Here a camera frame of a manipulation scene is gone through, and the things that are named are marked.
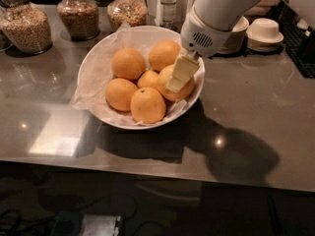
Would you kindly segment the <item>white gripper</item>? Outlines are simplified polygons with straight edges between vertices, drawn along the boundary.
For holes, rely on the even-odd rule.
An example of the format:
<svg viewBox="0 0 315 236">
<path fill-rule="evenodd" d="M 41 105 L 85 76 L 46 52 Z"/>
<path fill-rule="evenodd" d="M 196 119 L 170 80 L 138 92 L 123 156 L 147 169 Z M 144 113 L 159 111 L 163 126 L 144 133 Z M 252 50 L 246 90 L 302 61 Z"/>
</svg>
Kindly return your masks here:
<svg viewBox="0 0 315 236">
<path fill-rule="evenodd" d="M 189 52 L 211 57 L 231 35 L 236 14 L 228 7 L 193 6 L 181 29 L 181 44 Z M 166 87 L 180 92 L 199 70 L 195 53 L 179 54 Z"/>
</svg>

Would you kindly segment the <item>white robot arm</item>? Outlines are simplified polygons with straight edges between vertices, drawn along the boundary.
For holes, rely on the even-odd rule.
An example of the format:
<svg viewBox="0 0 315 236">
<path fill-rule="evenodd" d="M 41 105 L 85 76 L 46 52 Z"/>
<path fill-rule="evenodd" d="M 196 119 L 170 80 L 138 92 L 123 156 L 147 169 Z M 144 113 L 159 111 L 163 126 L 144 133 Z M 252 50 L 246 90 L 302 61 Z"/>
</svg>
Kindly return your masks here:
<svg viewBox="0 0 315 236">
<path fill-rule="evenodd" d="M 181 28 L 182 50 L 166 87 L 178 92 L 194 77 L 201 56 L 211 57 L 227 41 L 246 11 L 261 0 L 195 0 Z M 315 28 L 315 0 L 283 0 Z"/>
</svg>

